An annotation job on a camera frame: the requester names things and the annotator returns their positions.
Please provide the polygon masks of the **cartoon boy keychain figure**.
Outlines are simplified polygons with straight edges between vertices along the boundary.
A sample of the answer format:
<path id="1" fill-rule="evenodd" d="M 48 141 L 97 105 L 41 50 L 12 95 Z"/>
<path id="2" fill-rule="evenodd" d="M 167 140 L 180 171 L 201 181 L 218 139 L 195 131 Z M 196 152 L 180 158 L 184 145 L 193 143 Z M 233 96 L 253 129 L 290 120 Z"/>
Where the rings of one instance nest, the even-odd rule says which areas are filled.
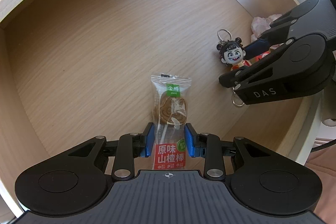
<path id="1" fill-rule="evenodd" d="M 245 103 L 241 99 L 239 102 L 235 101 L 238 99 L 235 93 L 235 87 L 236 85 L 239 86 L 239 84 L 235 82 L 235 77 L 252 64 L 245 59 L 246 51 L 240 37 L 233 39 L 227 29 L 218 30 L 217 37 L 219 39 L 217 50 L 219 51 L 220 60 L 227 67 L 230 67 L 229 73 L 219 77 L 219 83 L 225 88 L 232 89 L 232 103 L 237 107 L 243 107 Z"/>

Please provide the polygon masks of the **hawthorn lollipop clear wrapper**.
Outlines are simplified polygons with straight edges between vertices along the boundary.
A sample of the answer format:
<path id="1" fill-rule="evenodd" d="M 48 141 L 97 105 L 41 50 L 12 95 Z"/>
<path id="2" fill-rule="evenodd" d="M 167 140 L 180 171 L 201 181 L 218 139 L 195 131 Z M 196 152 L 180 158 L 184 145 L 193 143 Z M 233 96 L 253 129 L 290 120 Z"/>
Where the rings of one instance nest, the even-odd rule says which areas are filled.
<path id="1" fill-rule="evenodd" d="M 183 169 L 186 166 L 184 126 L 191 79 L 176 75 L 152 75 L 152 110 L 155 126 L 153 169 Z"/>

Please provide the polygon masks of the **red yellow toy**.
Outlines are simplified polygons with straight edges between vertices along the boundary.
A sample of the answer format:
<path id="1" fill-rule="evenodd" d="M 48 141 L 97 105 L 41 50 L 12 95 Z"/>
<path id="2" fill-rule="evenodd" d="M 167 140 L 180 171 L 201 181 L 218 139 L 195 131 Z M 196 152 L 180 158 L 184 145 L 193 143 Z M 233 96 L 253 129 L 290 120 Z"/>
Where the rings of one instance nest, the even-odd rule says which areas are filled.
<path id="1" fill-rule="evenodd" d="M 259 61 L 259 60 L 263 59 L 264 57 L 266 57 L 267 55 L 269 55 L 270 53 L 271 53 L 271 51 L 270 51 L 270 50 L 267 50 L 267 51 L 265 51 L 265 52 L 263 52 L 263 53 L 257 55 L 257 56 L 255 57 L 255 60 L 256 60 L 256 61 Z"/>

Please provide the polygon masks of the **wooden desk drawer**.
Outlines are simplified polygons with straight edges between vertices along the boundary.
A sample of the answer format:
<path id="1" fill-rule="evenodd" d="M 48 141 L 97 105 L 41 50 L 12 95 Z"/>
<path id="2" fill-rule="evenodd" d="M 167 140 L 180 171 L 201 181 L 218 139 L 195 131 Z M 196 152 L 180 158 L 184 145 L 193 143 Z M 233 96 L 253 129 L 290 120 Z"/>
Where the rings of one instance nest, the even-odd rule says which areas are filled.
<path id="1" fill-rule="evenodd" d="M 200 132 L 246 136 L 303 164 L 319 128 L 318 96 L 238 108 L 218 76 L 216 32 L 248 43 L 254 16 L 297 0 L 1 0 L 1 197 L 22 214 L 26 168 L 93 136 L 151 120 L 150 76 L 192 80 L 188 120 Z"/>

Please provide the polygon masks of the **pink white plastic bag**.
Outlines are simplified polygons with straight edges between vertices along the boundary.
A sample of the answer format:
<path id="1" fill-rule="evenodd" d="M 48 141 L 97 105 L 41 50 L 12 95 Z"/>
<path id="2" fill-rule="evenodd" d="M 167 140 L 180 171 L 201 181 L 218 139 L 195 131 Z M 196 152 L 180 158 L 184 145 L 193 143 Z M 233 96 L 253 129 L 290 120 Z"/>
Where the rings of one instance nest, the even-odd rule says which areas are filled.
<path id="1" fill-rule="evenodd" d="M 270 29 L 270 24 L 273 23 L 280 16 L 282 15 L 273 14 L 268 16 L 267 18 L 262 18 L 259 16 L 254 17 L 251 23 L 251 30 L 252 30 L 251 42 L 256 41 L 264 31 Z"/>

